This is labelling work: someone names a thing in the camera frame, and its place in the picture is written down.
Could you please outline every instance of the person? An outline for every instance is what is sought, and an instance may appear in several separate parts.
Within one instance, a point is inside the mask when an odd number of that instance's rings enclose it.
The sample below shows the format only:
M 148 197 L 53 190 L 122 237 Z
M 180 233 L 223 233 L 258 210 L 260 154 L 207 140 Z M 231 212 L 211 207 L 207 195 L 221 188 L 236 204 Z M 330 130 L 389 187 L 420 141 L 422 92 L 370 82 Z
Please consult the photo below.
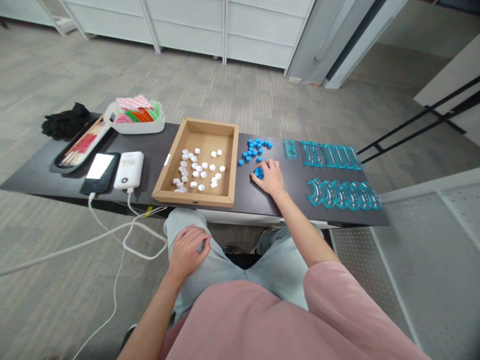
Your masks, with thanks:
M 287 228 L 262 236 L 250 269 L 234 265 L 202 214 L 164 224 L 170 264 L 119 359 L 428 359 L 341 264 L 284 189 L 280 164 L 260 164 Z M 175 324 L 167 331 L 172 311 Z

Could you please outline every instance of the left hand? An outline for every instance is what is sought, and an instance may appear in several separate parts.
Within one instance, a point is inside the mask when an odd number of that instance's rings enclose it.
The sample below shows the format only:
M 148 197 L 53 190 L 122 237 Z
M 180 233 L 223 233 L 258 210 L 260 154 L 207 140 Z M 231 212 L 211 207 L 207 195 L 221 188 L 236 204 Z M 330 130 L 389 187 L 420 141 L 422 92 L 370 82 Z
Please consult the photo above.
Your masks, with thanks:
M 183 283 L 207 258 L 211 250 L 210 238 L 211 236 L 205 233 L 205 229 L 195 227 L 195 225 L 180 230 L 173 242 L 168 272 Z M 198 252 L 198 248 L 204 240 L 203 250 Z

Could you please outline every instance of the white basket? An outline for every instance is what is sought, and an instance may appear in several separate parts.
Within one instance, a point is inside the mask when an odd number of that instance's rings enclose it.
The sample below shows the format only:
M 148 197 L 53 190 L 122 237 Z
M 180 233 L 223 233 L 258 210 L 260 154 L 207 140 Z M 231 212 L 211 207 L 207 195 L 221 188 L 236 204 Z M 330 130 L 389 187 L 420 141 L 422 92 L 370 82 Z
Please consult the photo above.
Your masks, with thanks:
M 160 118 L 151 122 L 120 122 L 115 123 L 115 119 L 119 115 L 120 105 L 114 101 L 106 108 L 105 114 L 103 116 L 103 121 L 107 124 L 110 124 L 120 134 L 153 134 L 161 132 L 165 127 L 165 115 L 162 109 L 162 104 L 158 101 L 155 101 L 160 108 Z

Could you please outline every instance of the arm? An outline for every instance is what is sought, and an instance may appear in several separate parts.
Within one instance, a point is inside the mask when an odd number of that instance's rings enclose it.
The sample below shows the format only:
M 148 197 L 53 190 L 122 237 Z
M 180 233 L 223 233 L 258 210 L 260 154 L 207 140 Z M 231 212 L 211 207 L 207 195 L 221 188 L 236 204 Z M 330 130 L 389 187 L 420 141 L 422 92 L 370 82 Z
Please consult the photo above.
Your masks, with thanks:
M 205 246 L 198 252 L 203 241 Z M 210 235 L 204 229 L 192 225 L 178 233 L 173 243 L 168 271 L 118 359 L 157 360 L 160 357 L 180 289 L 185 279 L 197 270 L 209 252 Z
M 285 191 L 280 163 L 269 159 L 266 162 L 261 162 L 260 166 L 263 168 L 263 180 L 260 180 L 253 173 L 250 174 L 250 177 L 275 201 L 306 265 L 310 268 L 323 261 L 339 263 L 339 258 L 325 242 L 323 236 L 320 235 L 315 226 L 305 217 Z

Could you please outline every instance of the table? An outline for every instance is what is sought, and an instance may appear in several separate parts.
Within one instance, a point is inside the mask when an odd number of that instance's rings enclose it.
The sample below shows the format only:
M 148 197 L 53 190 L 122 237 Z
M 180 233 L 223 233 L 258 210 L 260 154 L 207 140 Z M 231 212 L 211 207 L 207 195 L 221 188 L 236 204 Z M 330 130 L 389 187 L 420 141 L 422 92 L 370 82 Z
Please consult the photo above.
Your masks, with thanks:
M 92 116 L 98 117 L 99 114 L 92 114 Z M 177 124 L 166 123 L 162 132 L 154 134 L 122 135 L 113 131 L 98 148 L 100 153 L 141 151 L 144 154 L 141 184 L 131 197 L 134 208 L 146 210 L 149 206 L 165 205 L 168 209 L 161 214 L 166 216 L 175 207 L 191 207 L 191 205 L 161 204 L 151 196 L 178 128 Z M 239 134 L 239 156 L 247 150 L 248 139 L 257 137 L 251 134 Z M 309 220 L 324 228 L 388 225 L 387 217 L 382 210 L 326 209 L 324 206 L 312 206 L 307 199 L 309 195 L 307 183 L 310 180 L 320 178 L 341 182 L 362 182 L 367 180 L 363 171 L 305 166 L 302 163 L 298 143 L 298 159 L 287 160 L 284 157 L 283 139 L 273 137 L 262 137 L 262 139 L 273 143 L 271 150 L 264 150 L 263 157 L 280 161 L 285 189 Z M 64 141 L 50 140 L 10 176 L 0 189 L 86 206 L 88 196 L 80 194 L 79 190 L 94 156 L 90 156 L 84 166 L 70 174 L 49 171 L 52 160 L 66 146 L 67 143 Z M 212 223 L 282 226 L 284 224 L 282 215 L 273 199 L 250 179 L 250 172 L 256 165 L 252 161 L 237 168 L 235 200 L 232 208 L 211 206 L 195 206 L 195 208 L 202 211 L 207 221 Z M 126 192 L 112 187 L 109 192 L 98 194 L 92 205 L 96 209 L 130 214 L 126 201 Z

